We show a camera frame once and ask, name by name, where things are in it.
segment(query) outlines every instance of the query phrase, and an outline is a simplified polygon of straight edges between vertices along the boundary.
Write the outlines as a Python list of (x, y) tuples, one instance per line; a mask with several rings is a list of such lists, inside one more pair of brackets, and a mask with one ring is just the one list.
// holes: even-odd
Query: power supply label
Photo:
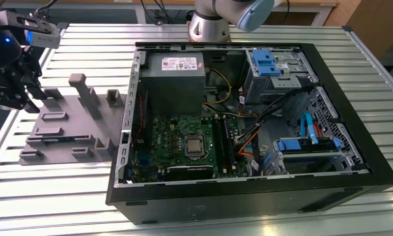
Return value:
[(197, 58), (164, 58), (161, 70), (197, 70)]

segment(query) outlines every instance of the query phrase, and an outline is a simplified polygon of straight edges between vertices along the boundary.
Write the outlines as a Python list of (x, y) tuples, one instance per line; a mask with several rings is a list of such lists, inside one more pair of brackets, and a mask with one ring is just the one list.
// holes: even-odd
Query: green motherboard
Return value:
[[(153, 119), (152, 150), (148, 164), (158, 167), (174, 165), (213, 166), (212, 178), (248, 176), (244, 159), (236, 159), (233, 169), (225, 170), (217, 167), (216, 148), (220, 144), (214, 139), (213, 119), (212, 117)], [(226, 118), (226, 123), (232, 140), (240, 134), (236, 118)], [(160, 172), (162, 171), (162, 168), (157, 170), (141, 168), (142, 181), (162, 181), (160, 179)]]

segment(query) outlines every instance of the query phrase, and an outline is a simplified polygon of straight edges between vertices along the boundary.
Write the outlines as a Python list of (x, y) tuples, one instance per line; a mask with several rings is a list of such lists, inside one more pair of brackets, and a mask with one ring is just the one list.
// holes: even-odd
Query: motherboard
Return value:
[(245, 159), (234, 158), (234, 117), (154, 118), (152, 150), (137, 152), (140, 182), (246, 177)]

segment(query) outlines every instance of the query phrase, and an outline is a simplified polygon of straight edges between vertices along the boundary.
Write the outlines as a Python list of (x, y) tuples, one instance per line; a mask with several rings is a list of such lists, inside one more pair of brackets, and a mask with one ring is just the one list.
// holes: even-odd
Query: yellow wire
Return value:
[(220, 75), (220, 77), (224, 79), (225, 83), (228, 83), (228, 86), (229, 86), (229, 92), (228, 92), (228, 95), (225, 96), (225, 98), (221, 99), (220, 101), (216, 101), (216, 102), (204, 102), (202, 104), (218, 104), (218, 103), (222, 103), (224, 101), (226, 101), (226, 100), (229, 99), (229, 97), (230, 97), (230, 95), (232, 95), (232, 86), (230, 86), (230, 83), (229, 83), (228, 79), (226, 79), (225, 76), (220, 73), (218, 70), (212, 69), (212, 68), (210, 68), (209, 70), (217, 72), (217, 74)]

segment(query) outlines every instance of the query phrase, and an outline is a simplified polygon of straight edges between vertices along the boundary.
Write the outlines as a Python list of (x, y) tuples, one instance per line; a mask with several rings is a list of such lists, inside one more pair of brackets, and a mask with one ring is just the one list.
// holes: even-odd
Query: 3d printed holder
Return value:
[(110, 161), (117, 155), (125, 94), (112, 89), (96, 95), (84, 74), (72, 74), (69, 84), (78, 96), (44, 90), (48, 99), (20, 153), (21, 165)]

